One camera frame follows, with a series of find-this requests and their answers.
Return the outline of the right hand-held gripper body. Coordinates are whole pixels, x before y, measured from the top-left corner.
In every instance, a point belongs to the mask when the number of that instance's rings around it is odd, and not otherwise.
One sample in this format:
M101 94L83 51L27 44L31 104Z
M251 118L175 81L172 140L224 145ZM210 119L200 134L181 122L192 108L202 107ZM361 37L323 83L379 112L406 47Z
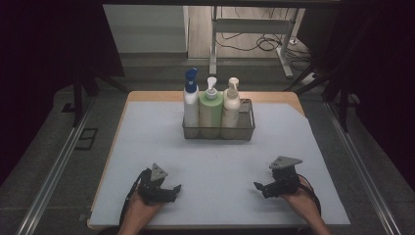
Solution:
M295 165L301 164L302 160L279 156L269 168L272 171L274 182L265 185L265 191L272 191L275 197L283 194L294 194L300 187L300 179Z

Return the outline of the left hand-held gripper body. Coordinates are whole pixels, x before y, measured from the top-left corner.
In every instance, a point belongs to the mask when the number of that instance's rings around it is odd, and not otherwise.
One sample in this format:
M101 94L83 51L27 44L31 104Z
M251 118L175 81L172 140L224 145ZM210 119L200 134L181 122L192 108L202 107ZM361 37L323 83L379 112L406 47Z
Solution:
M143 170L138 177L138 194L146 205L163 204L162 199L167 195L173 195L172 190L162 189L168 173L157 164Z

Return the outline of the metal mesh basket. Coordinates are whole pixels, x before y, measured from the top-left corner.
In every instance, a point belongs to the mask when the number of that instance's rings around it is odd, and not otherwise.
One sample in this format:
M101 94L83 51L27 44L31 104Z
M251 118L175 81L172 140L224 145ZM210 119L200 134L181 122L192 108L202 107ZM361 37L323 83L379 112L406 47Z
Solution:
M187 127L182 122L185 139L244 140L250 141L255 130L251 99L242 99L235 127Z

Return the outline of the cream pump bottle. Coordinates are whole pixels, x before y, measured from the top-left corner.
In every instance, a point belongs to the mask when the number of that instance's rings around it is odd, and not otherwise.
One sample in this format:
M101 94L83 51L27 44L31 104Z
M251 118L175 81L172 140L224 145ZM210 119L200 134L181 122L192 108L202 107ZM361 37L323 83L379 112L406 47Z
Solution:
M228 80L228 88L223 92L224 103L221 124L223 128L235 128L237 126L241 108L238 86L239 79L231 77Z

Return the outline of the green pump bottle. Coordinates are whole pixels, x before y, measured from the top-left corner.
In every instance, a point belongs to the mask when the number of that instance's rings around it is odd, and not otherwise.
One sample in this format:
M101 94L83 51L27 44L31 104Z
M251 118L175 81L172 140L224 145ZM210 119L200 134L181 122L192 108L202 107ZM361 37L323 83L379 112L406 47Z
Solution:
M215 88L217 79L207 79L207 89L199 94L199 126L219 128L222 120L223 93Z

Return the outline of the white bottle with blue pump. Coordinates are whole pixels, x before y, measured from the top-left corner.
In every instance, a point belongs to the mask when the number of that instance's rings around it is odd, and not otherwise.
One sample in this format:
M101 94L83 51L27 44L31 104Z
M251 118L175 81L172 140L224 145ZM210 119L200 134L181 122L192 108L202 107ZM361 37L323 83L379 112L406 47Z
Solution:
M196 68L185 72L184 100L184 126L187 128L199 126L199 86L197 83Z

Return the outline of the person's right hand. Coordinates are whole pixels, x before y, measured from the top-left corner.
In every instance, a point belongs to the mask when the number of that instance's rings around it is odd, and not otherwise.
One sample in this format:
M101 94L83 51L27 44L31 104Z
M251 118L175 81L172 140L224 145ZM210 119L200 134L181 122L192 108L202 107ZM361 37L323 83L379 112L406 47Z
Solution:
M314 226L322 222L317 206L305 190L299 189L294 194L284 194L282 198L308 225Z

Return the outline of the pale blue table mat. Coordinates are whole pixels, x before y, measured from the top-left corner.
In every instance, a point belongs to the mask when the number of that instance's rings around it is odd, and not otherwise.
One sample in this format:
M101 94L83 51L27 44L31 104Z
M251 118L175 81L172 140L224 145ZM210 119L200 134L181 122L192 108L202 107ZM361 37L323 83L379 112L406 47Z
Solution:
M311 183L331 225L349 219L306 117L287 104L254 104L251 140L187 139L180 102L130 102L124 111L89 226L116 225L139 173L158 164L164 187L180 186L175 202L151 222L167 227L289 227L302 219L280 198L266 199L256 183L272 182L279 156L300 160L296 170Z

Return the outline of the black metal stand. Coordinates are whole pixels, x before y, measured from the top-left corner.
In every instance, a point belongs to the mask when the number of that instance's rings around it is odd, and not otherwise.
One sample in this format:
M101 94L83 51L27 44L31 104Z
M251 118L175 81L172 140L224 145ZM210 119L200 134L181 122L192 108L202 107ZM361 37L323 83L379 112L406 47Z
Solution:
M72 73L71 77L73 79L73 102L66 103L62 109L62 112L74 113L73 127L77 127L80 124L81 119L84 117L82 94L86 93L88 96L96 97L100 93L100 88L96 78L105 81L110 86L120 90L123 93L130 92L126 86L94 67L86 67L84 69L77 68Z
M333 67L325 74L315 78L310 83L306 84L302 88L295 90L297 95L303 94L310 89L328 81L329 84L325 88L322 97L324 101L333 101L337 94L340 94L340 112L339 112L339 124L343 131L348 132L346 124L346 112L348 107L348 94L349 94L349 81L346 71L350 66L353 55L355 54L359 43L364 37L365 30L367 29L367 22L361 21L357 30L354 30L349 37L345 37L338 46L329 51L325 55L314 59L310 65L286 88L286 91L291 91L316 68L321 66L327 66L333 63Z

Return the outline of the white power strip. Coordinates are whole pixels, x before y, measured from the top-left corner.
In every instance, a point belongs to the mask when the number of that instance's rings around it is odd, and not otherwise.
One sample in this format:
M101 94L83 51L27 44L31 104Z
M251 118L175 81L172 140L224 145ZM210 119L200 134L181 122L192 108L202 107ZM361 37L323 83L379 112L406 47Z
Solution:
M309 75L307 75L300 83L302 85L307 85L310 82L314 81L316 78L318 78L318 75L314 72L311 72Z

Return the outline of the dark curtain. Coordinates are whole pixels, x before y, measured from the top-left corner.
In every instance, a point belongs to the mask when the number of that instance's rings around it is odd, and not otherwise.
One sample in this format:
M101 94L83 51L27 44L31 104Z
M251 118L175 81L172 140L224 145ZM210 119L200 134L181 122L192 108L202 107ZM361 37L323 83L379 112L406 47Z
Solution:
M415 0L340 0L327 51L312 63L328 96L359 99L356 112L415 190Z
M0 184L60 89L123 76L103 0L0 0Z

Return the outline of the white cabinet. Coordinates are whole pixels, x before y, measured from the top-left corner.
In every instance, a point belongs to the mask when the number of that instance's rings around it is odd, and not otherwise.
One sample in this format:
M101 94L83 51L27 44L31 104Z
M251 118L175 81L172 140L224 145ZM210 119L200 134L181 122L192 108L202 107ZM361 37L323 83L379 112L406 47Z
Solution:
M187 6L104 5L119 53L188 51Z

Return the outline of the aluminium floor rail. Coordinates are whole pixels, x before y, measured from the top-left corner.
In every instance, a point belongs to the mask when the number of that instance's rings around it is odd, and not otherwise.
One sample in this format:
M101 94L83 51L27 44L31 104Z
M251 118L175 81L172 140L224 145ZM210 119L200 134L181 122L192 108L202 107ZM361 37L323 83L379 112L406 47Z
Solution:
M37 191L31 206L29 207L21 225L16 232L16 235L33 235L43 213L46 210L47 205L49 204L57 184L60 181L69 158L74 150L76 142L78 141L80 134L90 117L91 110L95 104L95 101L95 98L89 98L86 101L85 108L83 109L79 123L71 129L64 147L61 149L61 152L50 168L46 179L43 181L41 187Z
M385 232L387 235L401 235L401 231L396 224L392 211L387 205L386 200L376 186L349 134L344 131L340 122L338 121L340 115L337 113L333 104L325 103L325 107L328 110L330 119L335 126L343 145L346 148L346 152L353 164L353 167L356 170L356 174L361 181L362 187L364 188L365 193L368 196L377 217L380 219Z

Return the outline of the white desk frame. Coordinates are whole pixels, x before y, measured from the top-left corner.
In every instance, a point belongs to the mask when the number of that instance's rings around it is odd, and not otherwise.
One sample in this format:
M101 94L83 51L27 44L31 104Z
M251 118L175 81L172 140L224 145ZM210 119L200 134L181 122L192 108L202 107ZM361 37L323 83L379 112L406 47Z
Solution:
M276 48L276 53L285 76L292 78L293 72L287 61L286 54L300 9L294 8L288 20L276 19L246 19L220 18L216 6L211 8L211 45L209 51L209 74L217 74L216 34L217 33L256 33L279 34L282 44Z

